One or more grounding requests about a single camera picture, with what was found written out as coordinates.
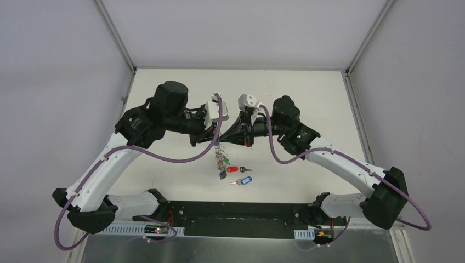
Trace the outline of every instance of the dark gray floor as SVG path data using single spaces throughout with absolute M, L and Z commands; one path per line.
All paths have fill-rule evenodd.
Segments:
M 302 252 L 312 241 L 290 239 L 180 237 L 160 244 L 147 244 L 133 237 L 89 237 L 82 263 L 107 262 L 397 262 L 389 231 L 348 230 L 329 249 Z

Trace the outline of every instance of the silver key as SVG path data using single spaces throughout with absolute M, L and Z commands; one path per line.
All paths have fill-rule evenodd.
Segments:
M 235 182 L 230 182 L 229 184 L 230 184 L 230 185 L 235 185 L 235 184 L 237 184 L 237 185 L 242 185 L 242 179 L 238 179 L 238 180 L 235 181 Z
M 246 172 L 246 171 L 252 171 L 252 170 L 246 169 L 244 166 L 241 166 L 241 167 L 239 167 L 239 171 L 240 171 L 241 173 L 244 173 L 244 172 Z

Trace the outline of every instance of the robotic arm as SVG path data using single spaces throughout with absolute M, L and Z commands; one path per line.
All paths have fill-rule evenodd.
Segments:
M 114 220 L 163 213 L 161 210 L 168 201 L 157 190 L 127 196 L 108 195 L 107 192 L 142 152 L 154 155 L 143 149 L 163 138 L 166 130 L 189 134 L 193 146 L 215 139 L 217 123 L 221 119 L 228 119 L 226 104 L 214 96 L 200 108 L 188 110 L 185 108 L 187 93 L 187 87 L 178 82 L 166 82 L 158 86 L 154 97 L 148 98 L 144 105 L 126 111 L 115 126 L 115 134 L 91 168 L 72 186 L 54 191 L 53 198 L 59 206 L 65 207 L 69 203 L 67 217 L 75 227 L 88 233 L 98 233 Z M 266 109 L 253 96 L 243 94 L 239 98 L 241 112 L 238 119 L 219 140 L 251 147 L 257 136 L 271 138 L 278 135 L 278 142 L 288 153 L 325 167 L 360 191 L 353 195 L 319 195 L 309 205 L 315 224 L 319 224 L 319 219 L 353 216 L 365 217 L 384 229 L 391 228 L 406 199 L 373 177 L 373 173 L 407 195 L 404 175 L 399 169 L 392 167 L 386 171 L 367 163 L 363 163 L 366 168 L 362 169 L 351 162 L 353 157 L 300 122 L 300 110 L 288 96 L 275 100 L 271 117 L 260 113 L 260 107 Z M 124 146 L 124 150 L 115 150 L 121 146 Z M 324 150 L 302 155 L 309 149 Z M 92 170 L 99 162 L 101 165 Z M 88 173 L 93 174 L 76 193 L 78 185 Z

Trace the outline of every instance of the white table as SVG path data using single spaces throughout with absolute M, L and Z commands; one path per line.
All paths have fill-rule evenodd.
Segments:
M 288 95 L 300 109 L 300 120 L 317 130 L 333 144 L 364 159 L 355 122 L 340 72 L 259 71 L 259 70 L 138 70 L 126 110 L 142 105 L 166 80 L 189 88 L 189 108 L 204 104 L 213 92 L 221 93 L 228 104 L 229 120 L 225 132 L 239 115 L 237 98 L 252 94 L 271 110 L 275 99 Z M 150 151 L 171 158 L 188 158 L 201 152 L 208 143 L 191 147 L 189 136 L 167 131 Z M 110 193 L 126 195 L 158 189 L 168 200 L 310 203 L 322 192 L 355 193 L 357 190 L 332 172 L 316 164 L 297 160 L 282 165 L 271 156 L 268 139 L 256 138 L 252 148 L 224 144 L 231 165 L 253 169 L 250 173 L 229 173 L 219 180 L 213 149 L 192 163 L 173 164 L 142 155 L 114 184 Z M 281 159 L 290 156 L 275 141 Z M 230 185 L 250 175 L 244 186 Z

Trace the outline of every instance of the key tag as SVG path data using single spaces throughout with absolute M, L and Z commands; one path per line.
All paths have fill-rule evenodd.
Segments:
M 252 181 L 252 178 L 250 176 L 248 176 L 248 177 L 241 180 L 241 184 L 247 185 L 251 181 Z

